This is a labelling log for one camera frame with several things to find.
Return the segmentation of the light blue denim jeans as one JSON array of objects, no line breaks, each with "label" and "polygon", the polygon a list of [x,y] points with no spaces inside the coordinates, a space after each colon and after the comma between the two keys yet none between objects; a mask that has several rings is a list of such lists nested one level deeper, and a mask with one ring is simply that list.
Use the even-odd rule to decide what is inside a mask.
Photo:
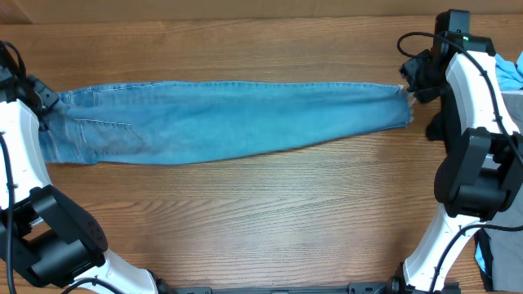
[{"label": "light blue denim jeans", "polygon": [[39,135],[49,163],[204,163],[407,126],[400,85],[129,82],[63,91]]}]

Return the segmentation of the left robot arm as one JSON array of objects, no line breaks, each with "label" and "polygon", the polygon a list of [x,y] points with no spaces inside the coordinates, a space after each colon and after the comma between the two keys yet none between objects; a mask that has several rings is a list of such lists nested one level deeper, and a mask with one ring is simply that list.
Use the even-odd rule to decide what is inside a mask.
[{"label": "left robot arm", "polygon": [[109,249],[96,219],[53,186],[38,137],[58,96],[26,73],[20,53],[1,43],[1,258],[15,274],[64,293],[173,293],[158,275]]}]

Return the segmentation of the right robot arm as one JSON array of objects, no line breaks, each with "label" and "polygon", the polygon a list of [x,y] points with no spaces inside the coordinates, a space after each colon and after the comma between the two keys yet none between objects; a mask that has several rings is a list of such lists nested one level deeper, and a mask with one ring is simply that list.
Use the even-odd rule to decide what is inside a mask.
[{"label": "right robot arm", "polygon": [[431,49],[411,55],[400,73],[420,103],[441,100],[427,126],[428,140],[441,140],[435,215],[411,256],[381,293],[459,293],[446,275],[480,229],[513,203],[522,186],[522,135],[510,118],[496,78],[490,38],[470,34],[469,11],[436,17]]}]

